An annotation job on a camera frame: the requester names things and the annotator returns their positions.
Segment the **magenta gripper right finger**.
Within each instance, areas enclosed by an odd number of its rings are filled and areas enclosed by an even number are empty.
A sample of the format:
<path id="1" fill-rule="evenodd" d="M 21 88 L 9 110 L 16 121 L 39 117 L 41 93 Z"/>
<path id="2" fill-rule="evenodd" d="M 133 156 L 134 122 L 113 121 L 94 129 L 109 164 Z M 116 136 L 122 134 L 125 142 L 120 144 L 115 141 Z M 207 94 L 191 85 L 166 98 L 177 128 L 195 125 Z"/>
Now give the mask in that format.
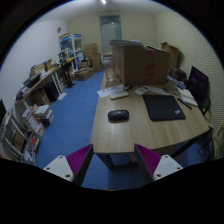
<path id="1" fill-rule="evenodd" d="M 134 146 L 134 154 L 146 184 L 182 169 L 182 166 L 169 155 L 159 155 L 139 144 Z"/>

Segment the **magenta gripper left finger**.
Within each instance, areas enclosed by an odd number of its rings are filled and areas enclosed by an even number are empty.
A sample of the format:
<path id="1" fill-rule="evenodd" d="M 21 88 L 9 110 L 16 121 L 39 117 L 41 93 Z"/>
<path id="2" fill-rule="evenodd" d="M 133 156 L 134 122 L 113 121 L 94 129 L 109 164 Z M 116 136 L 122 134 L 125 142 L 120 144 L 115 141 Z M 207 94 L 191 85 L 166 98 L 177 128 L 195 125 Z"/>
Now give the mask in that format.
<path id="1" fill-rule="evenodd" d="M 81 186 L 92 157 L 93 145 L 90 144 L 68 156 L 59 155 L 44 170 Z"/>

